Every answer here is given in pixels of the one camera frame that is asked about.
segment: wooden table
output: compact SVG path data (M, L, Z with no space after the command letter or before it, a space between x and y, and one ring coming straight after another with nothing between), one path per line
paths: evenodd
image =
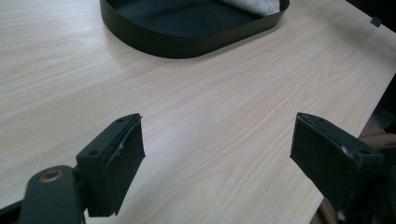
M98 0L0 1L0 206L143 115L120 214L88 223L308 223L322 196L290 159L298 111L359 135L396 71L396 34L341 0L291 1L272 31L188 60L111 34Z

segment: black plastic bracket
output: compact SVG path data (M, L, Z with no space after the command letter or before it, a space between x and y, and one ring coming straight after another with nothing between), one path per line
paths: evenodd
M145 157L139 114L112 122L77 155L78 165L54 166L34 175L25 197L0 210L0 223L81 224L120 211Z
M395 195L395 155L395 149L377 151L325 119L297 114L290 156L343 223L371 223L375 214L395 220L396 200L389 199ZM393 210L382 212L384 203Z

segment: black oval tray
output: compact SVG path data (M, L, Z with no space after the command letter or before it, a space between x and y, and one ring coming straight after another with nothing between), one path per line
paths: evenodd
M220 0L100 0L108 29L127 45L164 58L192 58L276 26L280 12L258 17Z

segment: black tray rim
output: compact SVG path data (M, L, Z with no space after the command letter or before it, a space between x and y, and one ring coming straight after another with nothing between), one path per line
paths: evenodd
M123 17L107 0L100 0L102 19L119 40L150 55L187 59L202 56L216 49L274 28L290 5L281 0L281 11L268 17L221 32L200 36L168 35L150 30Z

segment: white paper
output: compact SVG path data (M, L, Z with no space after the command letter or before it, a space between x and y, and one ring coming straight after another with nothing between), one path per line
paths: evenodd
M269 16L280 11L279 0L221 0L258 16Z

